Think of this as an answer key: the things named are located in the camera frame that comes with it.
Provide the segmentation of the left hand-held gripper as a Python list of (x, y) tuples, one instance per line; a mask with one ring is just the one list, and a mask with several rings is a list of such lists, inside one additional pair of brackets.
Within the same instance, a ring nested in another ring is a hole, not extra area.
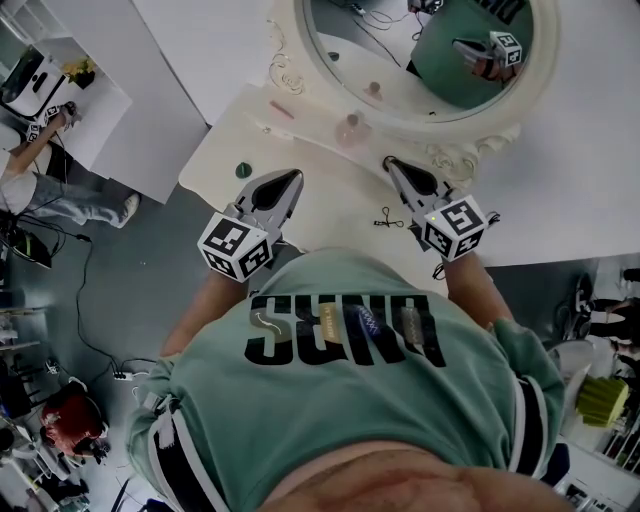
[(198, 240), (209, 268), (243, 283), (270, 267), (303, 185), (299, 169), (274, 171), (248, 183), (235, 202), (213, 215)]

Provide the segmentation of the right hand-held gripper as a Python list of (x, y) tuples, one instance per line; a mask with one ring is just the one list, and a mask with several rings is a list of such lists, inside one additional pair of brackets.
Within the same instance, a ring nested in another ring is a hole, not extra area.
[(433, 174), (398, 158), (385, 158), (382, 167), (411, 210), (409, 230), (424, 251), (433, 249), (451, 262), (477, 248), (488, 220), (471, 195), (463, 196), (457, 189), (438, 193)]

